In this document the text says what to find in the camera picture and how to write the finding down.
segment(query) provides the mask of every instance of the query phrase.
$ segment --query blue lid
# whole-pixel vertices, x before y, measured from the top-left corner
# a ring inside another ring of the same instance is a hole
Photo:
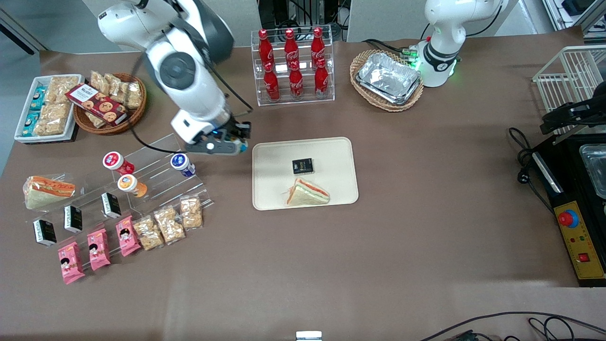
[[[179,171],[181,171],[183,168],[187,167],[186,164],[189,162],[189,160],[187,159],[187,156],[185,154],[174,154],[173,157],[170,159],[170,163],[173,165],[173,167]]]

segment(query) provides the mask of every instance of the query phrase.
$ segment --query coca-cola bottle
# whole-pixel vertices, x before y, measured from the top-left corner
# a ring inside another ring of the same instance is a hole
[[[261,57],[263,68],[266,64],[270,64],[273,68],[273,47],[269,40],[267,40],[267,31],[265,29],[259,30],[259,39],[261,40],[259,43],[259,56]]]
[[[265,76],[263,76],[263,80],[265,81],[267,96],[269,97],[269,102],[275,103],[280,100],[278,77],[276,77],[276,74],[273,73],[273,67],[271,64],[267,63],[263,65],[263,67],[265,69]]]
[[[324,40],[322,40],[322,27],[313,29],[313,41],[311,42],[311,68],[316,69],[319,59],[324,59]]]
[[[326,98],[328,95],[328,71],[326,71],[326,59],[316,61],[316,97]]]
[[[299,70],[299,62],[291,64],[292,70],[290,71],[290,95],[293,100],[300,101],[303,99],[303,75]]]
[[[295,31],[286,29],[286,44],[284,44],[284,55],[286,57],[286,65],[289,70],[293,70],[293,65],[296,64],[299,69],[299,46],[295,41]]]

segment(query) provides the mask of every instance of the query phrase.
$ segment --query control panel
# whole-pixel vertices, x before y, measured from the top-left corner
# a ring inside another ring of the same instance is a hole
[[[558,218],[576,277],[579,279],[606,278],[576,201],[558,206],[553,211]]]

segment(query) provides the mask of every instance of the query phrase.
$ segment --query wicker basket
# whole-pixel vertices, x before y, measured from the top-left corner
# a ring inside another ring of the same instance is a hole
[[[362,97],[364,97],[370,104],[374,105],[375,107],[381,108],[381,109],[383,109],[385,111],[389,111],[389,112],[404,111],[404,110],[410,108],[411,106],[413,106],[413,104],[415,102],[417,102],[419,97],[421,97],[421,94],[423,93],[423,82],[422,81],[419,84],[419,86],[417,87],[417,89],[415,90],[415,92],[412,94],[412,96],[408,99],[408,101],[406,101],[406,103],[404,103],[403,106],[397,106],[395,104],[389,103],[385,98],[366,89],[365,87],[361,86],[356,81],[356,74],[358,73],[358,71],[360,71],[362,66],[364,66],[364,64],[366,63],[366,60],[368,60],[368,57],[374,53],[379,53],[379,52],[383,52],[383,53],[387,54],[389,57],[393,58],[393,60],[395,60],[397,62],[404,63],[404,60],[402,58],[394,55],[391,52],[386,52],[386,51],[381,51],[381,50],[364,51],[364,52],[360,53],[356,58],[354,58],[353,62],[351,62],[351,65],[349,67],[349,76],[350,76],[351,84],[360,93],[360,95],[362,95]]]
[[[127,115],[129,117],[128,120],[118,124],[115,127],[112,127],[108,124],[102,126],[101,128],[95,128],[90,119],[86,116],[84,109],[79,106],[74,106],[74,118],[76,119],[76,123],[80,126],[81,129],[86,130],[89,133],[94,133],[98,135],[115,135],[128,130],[128,121],[133,126],[141,119],[143,113],[145,112],[145,102],[147,101],[147,91],[145,90],[145,84],[135,77],[131,76],[128,73],[114,73],[114,76],[119,78],[123,82],[134,82],[137,81],[139,83],[139,88],[141,89],[141,93],[143,94],[143,99],[141,100],[141,105],[135,110],[129,110]]]

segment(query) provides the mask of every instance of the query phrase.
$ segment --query gray floor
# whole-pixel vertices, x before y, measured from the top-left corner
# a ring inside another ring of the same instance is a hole
[[[69,53],[120,51],[100,34],[96,17],[81,0],[2,0],[1,7],[49,49]],[[550,31],[553,28],[541,0],[520,0],[496,35]],[[1,174],[13,145],[27,91],[32,78],[39,75],[40,66],[37,55],[29,56],[2,34],[0,53]]]

